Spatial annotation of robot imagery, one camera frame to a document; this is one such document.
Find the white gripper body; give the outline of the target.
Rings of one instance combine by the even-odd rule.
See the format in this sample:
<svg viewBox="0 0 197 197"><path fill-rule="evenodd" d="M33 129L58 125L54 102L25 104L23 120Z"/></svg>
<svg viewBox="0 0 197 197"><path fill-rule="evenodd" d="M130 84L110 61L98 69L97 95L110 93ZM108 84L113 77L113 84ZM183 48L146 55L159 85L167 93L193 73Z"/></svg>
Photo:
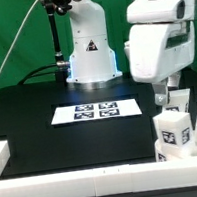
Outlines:
<svg viewBox="0 0 197 197"><path fill-rule="evenodd" d="M159 83L194 59L190 21L133 25L129 33L128 58L133 80Z"/></svg>

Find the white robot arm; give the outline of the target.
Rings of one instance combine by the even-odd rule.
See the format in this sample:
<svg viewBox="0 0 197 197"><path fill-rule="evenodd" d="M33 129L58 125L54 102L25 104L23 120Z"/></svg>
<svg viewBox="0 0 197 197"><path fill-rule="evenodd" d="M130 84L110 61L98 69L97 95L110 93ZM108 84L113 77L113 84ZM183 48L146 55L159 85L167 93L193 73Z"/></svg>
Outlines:
<svg viewBox="0 0 197 197"><path fill-rule="evenodd" d="M91 0L63 0L73 39L73 85L100 87L122 74L109 47L103 8ZM152 84L157 105L169 102L168 81L193 63L196 0L134 0L127 8L132 24L124 51L133 80Z"/></svg>

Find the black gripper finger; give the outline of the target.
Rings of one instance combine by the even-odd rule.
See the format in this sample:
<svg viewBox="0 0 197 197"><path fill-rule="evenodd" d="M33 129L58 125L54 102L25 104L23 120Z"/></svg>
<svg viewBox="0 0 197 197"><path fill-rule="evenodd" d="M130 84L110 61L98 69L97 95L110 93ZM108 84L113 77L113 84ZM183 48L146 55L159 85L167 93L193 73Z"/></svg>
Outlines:
<svg viewBox="0 0 197 197"><path fill-rule="evenodd" d="M181 77L181 72L173 73L173 75L168 77L167 86L172 88L179 87L179 83L181 79L180 77Z"/></svg>
<svg viewBox="0 0 197 197"><path fill-rule="evenodd" d="M159 83L154 83L152 86L154 89L155 103L158 106L167 105L167 103L169 102L170 94L168 93L167 82L168 80L164 79Z"/></svg>

